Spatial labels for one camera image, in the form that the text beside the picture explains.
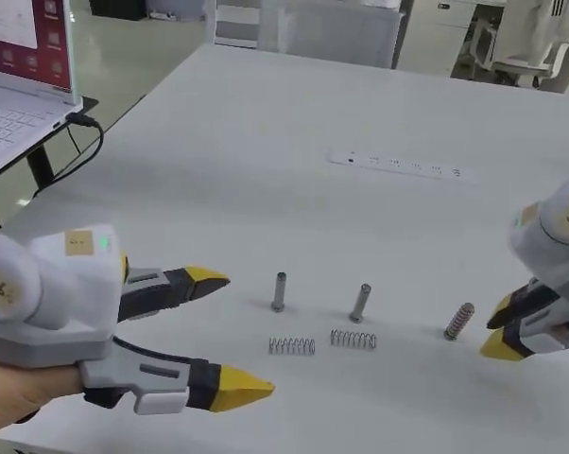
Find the yellow fingertip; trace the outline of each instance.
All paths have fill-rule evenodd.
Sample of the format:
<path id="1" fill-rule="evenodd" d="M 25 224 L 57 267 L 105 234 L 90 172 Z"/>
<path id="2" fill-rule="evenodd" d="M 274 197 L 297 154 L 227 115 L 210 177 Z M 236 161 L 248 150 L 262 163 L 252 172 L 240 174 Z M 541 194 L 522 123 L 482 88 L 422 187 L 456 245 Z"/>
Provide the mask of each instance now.
<path id="1" fill-rule="evenodd" d="M 503 341 L 503 329 L 492 332 L 480 348 L 480 354 L 486 358 L 502 359 L 505 361 L 521 361 L 525 357 L 513 350 Z"/>
<path id="2" fill-rule="evenodd" d="M 185 270 L 195 282 L 204 281 L 207 279 L 219 279 L 230 282 L 230 278 L 221 272 L 208 270 L 201 267 L 186 267 Z"/>
<path id="3" fill-rule="evenodd" d="M 509 303 L 511 303 L 511 293 L 507 295 L 505 298 L 503 298 L 498 305 L 496 305 L 496 308 L 494 309 L 491 317 L 494 314 L 496 314 L 499 310 L 505 309 L 507 306 L 509 306 Z"/>
<path id="4" fill-rule="evenodd" d="M 237 409 L 252 402 L 270 397 L 274 385 L 245 371 L 222 365 L 219 390 L 210 411 L 219 412 Z"/>

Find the laptop keyboard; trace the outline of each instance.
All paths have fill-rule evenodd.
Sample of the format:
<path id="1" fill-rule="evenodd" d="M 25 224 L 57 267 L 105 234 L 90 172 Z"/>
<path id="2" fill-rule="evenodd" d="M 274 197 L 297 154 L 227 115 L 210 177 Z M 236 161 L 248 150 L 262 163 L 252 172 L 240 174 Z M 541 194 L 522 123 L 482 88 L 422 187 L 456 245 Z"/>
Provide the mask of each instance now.
<path id="1" fill-rule="evenodd" d="M 43 113 L 0 108 L 0 152 L 12 147 L 23 135 L 46 123 Z"/>

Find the table leg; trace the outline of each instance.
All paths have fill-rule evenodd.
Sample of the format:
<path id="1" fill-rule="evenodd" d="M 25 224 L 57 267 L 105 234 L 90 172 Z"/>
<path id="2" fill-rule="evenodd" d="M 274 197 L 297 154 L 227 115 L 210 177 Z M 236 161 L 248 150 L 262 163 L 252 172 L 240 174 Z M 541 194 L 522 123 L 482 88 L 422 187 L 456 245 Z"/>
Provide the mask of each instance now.
<path id="1" fill-rule="evenodd" d="M 32 171 L 32 176 L 37 183 L 39 189 L 45 189 L 51 182 L 54 181 L 54 169 L 51 167 L 49 158 L 47 157 L 47 150 L 45 146 L 41 145 L 30 153 L 27 157 L 28 166 Z"/>

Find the metal pin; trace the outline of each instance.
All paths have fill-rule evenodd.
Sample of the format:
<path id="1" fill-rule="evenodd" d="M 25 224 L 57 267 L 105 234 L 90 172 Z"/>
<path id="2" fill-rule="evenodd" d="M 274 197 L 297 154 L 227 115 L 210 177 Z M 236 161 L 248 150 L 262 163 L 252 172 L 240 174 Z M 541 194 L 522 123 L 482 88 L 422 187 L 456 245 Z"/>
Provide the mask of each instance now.
<path id="1" fill-rule="evenodd" d="M 371 286 L 369 284 L 363 284 L 360 287 L 360 292 L 356 298 L 356 304 L 353 306 L 353 311 L 350 312 L 350 320 L 354 323 L 362 323 L 363 317 L 362 312 L 364 307 L 367 305 L 369 300 L 369 295 L 371 294 Z"/>
<path id="2" fill-rule="evenodd" d="M 459 308 L 453 320 L 448 323 L 444 330 L 444 338 L 447 341 L 456 341 L 457 336 L 461 333 L 467 322 L 475 313 L 475 307 L 471 303 L 465 303 Z"/>
<path id="3" fill-rule="evenodd" d="M 276 289 L 274 290 L 274 301 L 272 301 L 272 310 L 274 312 L 282 312 L 285 310 L 285 286 L 286 273 L 279 272 L 276 275 Z"/>

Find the finger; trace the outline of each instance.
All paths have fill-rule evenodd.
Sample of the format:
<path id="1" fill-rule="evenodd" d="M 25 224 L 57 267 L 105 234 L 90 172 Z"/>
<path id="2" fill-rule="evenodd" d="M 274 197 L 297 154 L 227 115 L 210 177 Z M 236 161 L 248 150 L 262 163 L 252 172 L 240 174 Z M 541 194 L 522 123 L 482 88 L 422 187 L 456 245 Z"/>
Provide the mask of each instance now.
<path id="1" fill-rule="evenodd" d="M 77 366 L 21 369 L 0 365 L 0 375 L 16 380 L 18 387 L 33 402 L 46 403 L 57 397 L 82 393 L 83 390 Z"/>

